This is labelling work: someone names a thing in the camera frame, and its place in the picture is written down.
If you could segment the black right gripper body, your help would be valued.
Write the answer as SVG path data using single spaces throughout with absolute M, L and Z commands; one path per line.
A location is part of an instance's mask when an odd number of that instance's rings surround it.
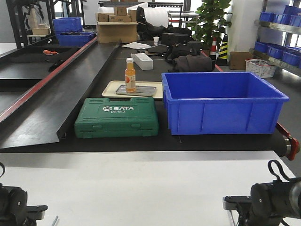
M 225 196 L 222 199 L 225 210 L 237 210 L 239 205 L 250 205 L 252 203 L 249 196 Z

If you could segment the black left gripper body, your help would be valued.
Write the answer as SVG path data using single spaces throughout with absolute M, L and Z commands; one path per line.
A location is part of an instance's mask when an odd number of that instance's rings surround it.
M 47 205 L 27 206 L 27 218 L 32 220 L 42 220 L 45 216 L 45 211 L 47 209 Z

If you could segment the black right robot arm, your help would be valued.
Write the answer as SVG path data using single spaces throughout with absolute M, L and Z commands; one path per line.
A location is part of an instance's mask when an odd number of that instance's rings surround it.
M 301 179 L 289 178 L 277 160 L 268 169 L 272 182 L 254 184 L 249 196 L 223 197 L 223 208 L 238 212 L 234 226 L 286 226 L 284 218 L 301 218 Z

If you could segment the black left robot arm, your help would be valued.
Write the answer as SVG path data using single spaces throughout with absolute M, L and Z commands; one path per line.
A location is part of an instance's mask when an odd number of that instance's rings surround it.
M 42 220 L 47 205 L 27 205 L 28 194 L 17 186 L 0 185 L 0 224 L 2 226 L 35 226 Z

